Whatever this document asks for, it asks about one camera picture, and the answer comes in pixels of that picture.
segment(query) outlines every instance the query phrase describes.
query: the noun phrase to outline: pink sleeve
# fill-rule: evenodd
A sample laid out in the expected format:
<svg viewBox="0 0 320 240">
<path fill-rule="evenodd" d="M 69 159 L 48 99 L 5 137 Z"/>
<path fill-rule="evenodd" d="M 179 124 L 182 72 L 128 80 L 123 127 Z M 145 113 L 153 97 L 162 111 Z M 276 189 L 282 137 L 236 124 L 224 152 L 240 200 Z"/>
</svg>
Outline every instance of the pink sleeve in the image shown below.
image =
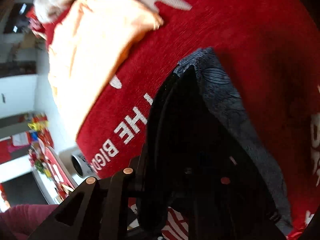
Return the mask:
<svg viewBox="0 0 320 240">
<path fill-rule="evenodd" d="M 29 236 L 58 205 L 18 205 L 0 216 L 12 233 Z"/>
</svg>

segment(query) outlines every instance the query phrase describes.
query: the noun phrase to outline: white cabinet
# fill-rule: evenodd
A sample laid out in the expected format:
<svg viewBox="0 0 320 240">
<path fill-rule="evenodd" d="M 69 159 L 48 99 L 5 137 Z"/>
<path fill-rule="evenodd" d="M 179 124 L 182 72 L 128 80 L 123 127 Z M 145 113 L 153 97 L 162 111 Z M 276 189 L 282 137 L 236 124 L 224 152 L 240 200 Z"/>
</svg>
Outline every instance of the white cabinet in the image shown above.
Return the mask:
<svg viewBox="0 0 320 240">
<path fill-rule="evenodd" d="M 37 75 L 0 78 L 0 118 L 34 111 Z"/>
</svg>

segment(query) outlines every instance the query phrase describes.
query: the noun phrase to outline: gray patterned fabric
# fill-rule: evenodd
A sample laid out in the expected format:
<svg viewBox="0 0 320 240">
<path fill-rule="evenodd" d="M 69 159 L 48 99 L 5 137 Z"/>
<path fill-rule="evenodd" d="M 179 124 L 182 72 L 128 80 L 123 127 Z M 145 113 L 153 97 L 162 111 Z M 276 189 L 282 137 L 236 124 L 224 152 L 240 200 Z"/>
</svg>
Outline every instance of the gray patterned fabric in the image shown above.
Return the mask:
<svg viewBox="0 0 320 240">
<path fill-rule="evenodd" d="M 288 235 L 292 230 L 290 204 L 286 185 L 276 160 L 263 147 L 242 105 L 240 94 L 232 85 L 212 48 L 198 49 L 178 62 L 174 70 L 178 76 L 194 67 L 196 78 L 210 113 L 237 139 L 257 166 L 281 214 L 277 227 Z"/>
</svg>

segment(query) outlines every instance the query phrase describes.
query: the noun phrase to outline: red blanket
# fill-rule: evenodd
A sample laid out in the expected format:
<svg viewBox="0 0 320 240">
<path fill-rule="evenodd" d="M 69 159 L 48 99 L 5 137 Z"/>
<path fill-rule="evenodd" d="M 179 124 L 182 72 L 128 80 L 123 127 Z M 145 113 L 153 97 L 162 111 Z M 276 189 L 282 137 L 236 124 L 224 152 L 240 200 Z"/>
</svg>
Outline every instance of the red blanket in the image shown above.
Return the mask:
<svg viewBox="0 0 320 240">
<path fill-rule="evenodd" d="M 213 47 L 265 147 L 278 161 L 296 229 L 320 203 L 310 115 L 320 110 L 320 34 L 299 0 L 141 0 L 165 26 L 132 49 L 77 138 L 101 178 L 140 154 L 152 98 L 177 61 Z"/>
</svg>

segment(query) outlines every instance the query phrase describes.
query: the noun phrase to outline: folded orange garment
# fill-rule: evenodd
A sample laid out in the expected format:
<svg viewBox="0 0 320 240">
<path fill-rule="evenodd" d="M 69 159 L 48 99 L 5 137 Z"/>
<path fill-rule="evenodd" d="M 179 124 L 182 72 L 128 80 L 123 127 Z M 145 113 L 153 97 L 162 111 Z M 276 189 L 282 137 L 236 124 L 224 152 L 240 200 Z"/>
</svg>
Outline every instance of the folded orange garment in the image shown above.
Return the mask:
<svg viewBox="0 0 320 240">
<path fill-rule="evenodd" d="M 132 44 L 163 24 L 137 0 L 77 0 L 49 46 L 49 82 L 73 139 Z"/>
</svg>

